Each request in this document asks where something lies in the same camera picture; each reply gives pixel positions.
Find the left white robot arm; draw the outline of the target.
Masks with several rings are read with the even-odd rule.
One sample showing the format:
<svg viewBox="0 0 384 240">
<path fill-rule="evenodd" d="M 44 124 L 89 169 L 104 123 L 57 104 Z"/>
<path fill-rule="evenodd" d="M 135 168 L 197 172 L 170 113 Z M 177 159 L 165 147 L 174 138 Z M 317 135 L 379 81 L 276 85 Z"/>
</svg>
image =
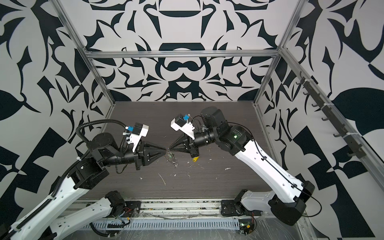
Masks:
<svg viewBox="0 0 384 240">
<path fill-rule="evenodd" d="M 86 127 L 113 123 L 122 126 L 123 139 L 117 145 L 109 133 L 100 133 L 91 141 L 82 133 Z M 64 218 L 61 214 L 81 196 L 92 190 L 109 175 L 107 167 L 134 164 L 136 170 L 163 157 L 167 150 L 142 141 L 149 126 L 136 123 L 133 127 L 118 120 L 96 120 L 79 125 L 76 134 L 88 150 L 59 178 L 53 191 L 31 212 L 9 227 L 1 227 L 2 240 L 59 240 L 100 218 L 124 214 L 126 201 L 118 191 L 107 193 L 96 203 Z"/>
</svg>

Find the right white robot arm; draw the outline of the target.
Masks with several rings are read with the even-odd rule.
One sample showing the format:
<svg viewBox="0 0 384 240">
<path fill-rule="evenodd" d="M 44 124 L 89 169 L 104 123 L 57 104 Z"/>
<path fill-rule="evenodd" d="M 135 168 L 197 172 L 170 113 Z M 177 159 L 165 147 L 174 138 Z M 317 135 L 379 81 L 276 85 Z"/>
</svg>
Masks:
<svg viewBox="0 0 384 240">
<path fill-rule="evenodd" d="M 228 207 L 222 207 L 223 216 L 271 213 L 289 226 L 302 217 L 309 217 L 305 214 L 307 201 L 315 190 L 310 181 L 301 181 L 289 174 L 262 149 L 247 127 L 227 121 L 220 109 L 205 108 L 200 118 L 203 120 L 200 130 L 195 129 L 190 115 L 179 114 L 172 119 L 171 128 L 183 134 L 171 144 L 171 152 L 188 153 L 192 158 L 198 158 L 201 147 L 216 144 L 245 163 L 271 188 L 264 194 L 242 190 Z"/>
</svg>

